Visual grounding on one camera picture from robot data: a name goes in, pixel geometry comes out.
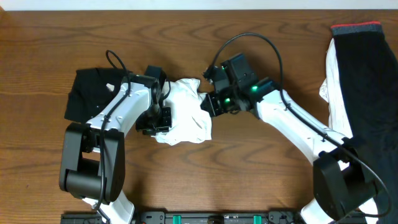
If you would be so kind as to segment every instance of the white cloth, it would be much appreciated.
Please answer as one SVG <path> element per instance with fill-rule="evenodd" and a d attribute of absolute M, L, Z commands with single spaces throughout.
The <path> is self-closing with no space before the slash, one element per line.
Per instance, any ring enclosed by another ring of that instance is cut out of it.
<path fill-rule="evenodd" d="M 189 141 L 201 143 L 211 140 L 211 118 L 207 111 L 200 108 L 207 93 L 198 93 L 200 80 L 183 78 L 170 82 L 171 91 L 165 100 L 165 106 L 171 107 L 172 127 L 167 133 L 157 133 L 154 137 L 157 142 L 167 143 L 171 146 Z M 169 91 L 166 82 L 163 94 Z"/>
<path fill-rule="evenodd" d="M 326 55 L 326 80 L 319 89 L 319 95 L 326 102 L 329 102 L 329 128 L 344 134 L 347 138 L 352 138 L 353 133 L 348 122 L 340 88 L 340 75 L 334 39 L 330 41 L 328 53 Z M 359 206 L 359 209 L 364 213 L 377 214 L 377 207 L 373 198 Z M 375 224 L 377 218 L 366 217 L 366 222 L 368 224 Z"/>

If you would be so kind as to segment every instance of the white backdrop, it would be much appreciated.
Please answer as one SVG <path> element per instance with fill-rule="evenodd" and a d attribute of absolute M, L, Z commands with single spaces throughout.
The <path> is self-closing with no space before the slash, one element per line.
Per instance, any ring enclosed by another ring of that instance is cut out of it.
<path fill-rule="evenodd" d="M 0 0 L 6 11 L 398 9 L 398 0 Z"/>

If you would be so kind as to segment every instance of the white fabric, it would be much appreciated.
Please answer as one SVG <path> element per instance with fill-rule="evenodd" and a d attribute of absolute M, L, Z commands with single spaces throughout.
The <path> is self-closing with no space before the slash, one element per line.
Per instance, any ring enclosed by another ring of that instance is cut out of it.
<path fill-rule="evenodd" d="M 344 106 L 343 95 L 340 88 L 340 74 L 338 71 L 335 40 L 330 41 L 326 56 L 326 80 L 319 89 L 319 95 L 329 102 L 329 128 L 344 134 L 347 138 L 352 138 L 353 133 L 348 122 L 347 112 Z M 374 199 L 359 206 L 364 213 L 377 214 L 377 207 Z M 377 218 L 366 217 L 368 224 L 375 224 Z M 316 223 L 318 220 L 308 220 L 307 223 Z"/>
<path fill-rule="evenodd" d="M 211 118 L 207 111 L 200 109 L 206 93 L 198 93 L 200 80 L 183 78 L 170 82 L 170 95 L 165 100 L 165 106 L 172 110 L 172 127 L 167 133 L 157 133 L 157 142 L 171 146 L 189 141 L 201 143 L 211 140 Z M 169 91 L 169 84 L 165 83 L 163 94 Z"/>

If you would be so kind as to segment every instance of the wooden surface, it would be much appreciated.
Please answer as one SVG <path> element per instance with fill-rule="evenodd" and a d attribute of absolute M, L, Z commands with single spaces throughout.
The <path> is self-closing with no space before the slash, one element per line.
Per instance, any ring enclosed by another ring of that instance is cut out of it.
<path fill-rule="evenodd" d="M 128 69 L 164 68 L 171 80 L 200 78 L 219 46 L 259 32 L 279 48 L 291 97 L 327 123 L 318 96 L 325 79 L 329 27 L 379 20 L 398 54 L 397 11 L 96 11 L 0 14 L 0 223 L 59 223 L 90 207 L 62 192 L 58 173 L 67 96 L 75 70 L 109 67 L 114 50 Z M 267 44 L 245 38 L 221 54 L 243 51 L 258 75 L 279 79 Z M 213 140 L 159 144 L 131 131 L 124 191 L 138 208 L 169 211 L 301 208 L 312 196 L 312 168 L 283 135 L 249 113 L 213 120 Z"/>

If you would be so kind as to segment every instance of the folded black cloth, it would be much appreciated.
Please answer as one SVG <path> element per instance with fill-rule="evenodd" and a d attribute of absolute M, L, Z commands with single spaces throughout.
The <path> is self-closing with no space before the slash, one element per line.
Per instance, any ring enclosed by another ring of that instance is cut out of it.
<path fill-rule="evenodd" d="M 125 74 L 124 70 L 113 68 L 77 70 L 69 93 L 65 119 L 86 123 L 97 116 L 118 94 Z"/>
<path fill-rule="evenodd" d="M 391 213 L 379 223 L 398 223 L 398 63 L 379 22 L 332 26 L 348 121 L 353 136 L 370 145 L 374 171 L 387 185 Z M 375 197 L 379 213 L 387 197 Z"/>

